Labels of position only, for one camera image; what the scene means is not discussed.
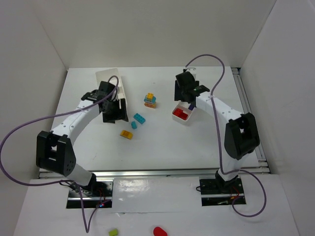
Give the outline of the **orange lego brick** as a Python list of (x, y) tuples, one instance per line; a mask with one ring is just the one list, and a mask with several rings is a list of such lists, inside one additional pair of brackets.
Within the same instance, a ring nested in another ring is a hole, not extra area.
[(129, 140), (131, 140), (133, 138), (133, 134), (129, 131), (126, 131), (126, 130), (122, 130), (120, 133), (120, 136), (124, 137), (126, 139), (129, 139)]

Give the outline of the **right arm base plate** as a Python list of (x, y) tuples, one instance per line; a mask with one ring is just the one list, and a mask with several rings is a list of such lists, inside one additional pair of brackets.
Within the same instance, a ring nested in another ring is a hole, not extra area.
[(203, 207), (227, 206), (232, 205), (233, 201), (235, 201), (235, 205), (246, 204), (243, 183), (240, 178), (237, 178), (234, 183), (225, 189), (220, 189), (213, 178), (200, 179), (199, 185), (195, 189), (201, 194)]

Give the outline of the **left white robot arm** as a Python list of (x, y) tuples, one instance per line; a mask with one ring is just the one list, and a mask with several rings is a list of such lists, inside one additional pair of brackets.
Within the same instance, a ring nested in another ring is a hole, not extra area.
[(104, 123), (128, 121), (126, 99), (118, 97), (118, 84), (102, 81), (81, 97), (77, 108), (51, 131), (41, 131), (36, 140), (36, 165), (73, 181), (75, 189), (89, 194), (105, 191), (107, 185), (76, 161), (73, 145), (86, 126), (99, 115)]

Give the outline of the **multicolour lego tower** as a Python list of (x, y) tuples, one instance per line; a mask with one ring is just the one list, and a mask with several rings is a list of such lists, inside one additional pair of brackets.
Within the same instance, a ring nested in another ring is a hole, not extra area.
[(144, 105), (149, 108), (155, 108), (156, 107), (156, 97), (153, 93), (147, 93), (147, 95), (144, 98)]

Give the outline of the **red curved lego brick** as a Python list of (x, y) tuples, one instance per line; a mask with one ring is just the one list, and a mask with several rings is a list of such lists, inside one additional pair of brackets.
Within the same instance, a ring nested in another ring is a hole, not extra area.
[(184, 112), (181, 112), (178, 117), (182, 120), (187, 120), (188, 119), (188, 114), (184, 113)]

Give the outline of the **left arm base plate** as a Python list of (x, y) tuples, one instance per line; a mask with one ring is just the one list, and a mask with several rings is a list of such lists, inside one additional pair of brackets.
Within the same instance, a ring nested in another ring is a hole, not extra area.
[[(98, 188), (94, 193), (87, 190), (81, 190), (83, 197), (84, 208), (95, 208), (100, 205), (100, 208), (112, 207), (112, 195), (113, 195), (113, 180), (106, 180), (102, 182), (106, 187)], [(66, 208), (67, 209), (79, 209), (81, 208), (81, 199), (78, 188), (74, 183), (66, 184), (69, 187)]]

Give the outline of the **red sloped lego brick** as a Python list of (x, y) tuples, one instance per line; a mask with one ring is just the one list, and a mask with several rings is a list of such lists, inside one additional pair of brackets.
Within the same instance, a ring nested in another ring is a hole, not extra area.
[(174, 116), (176, 116), (176, 117), (179, 117), (179, 118), (181, 118), (182, 117), (182, 114), (183, 114), (183, 110), (182, 109), (179, 109), (179, 108), (177, 108), (177, 109), (175, 109), (174, 111), (173, 111), (173, 113), (172, 113)]

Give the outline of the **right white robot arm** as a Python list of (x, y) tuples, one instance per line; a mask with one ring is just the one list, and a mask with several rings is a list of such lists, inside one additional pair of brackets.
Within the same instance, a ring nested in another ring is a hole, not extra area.
[(176, 75), (174, 100), (190, 103), (215, 119), (220, 164), (215, 178), (219, 188), (228, 188), (236, 181), (245, 159), (260, 144), (254, 115), (232, 109), (189, 71)]

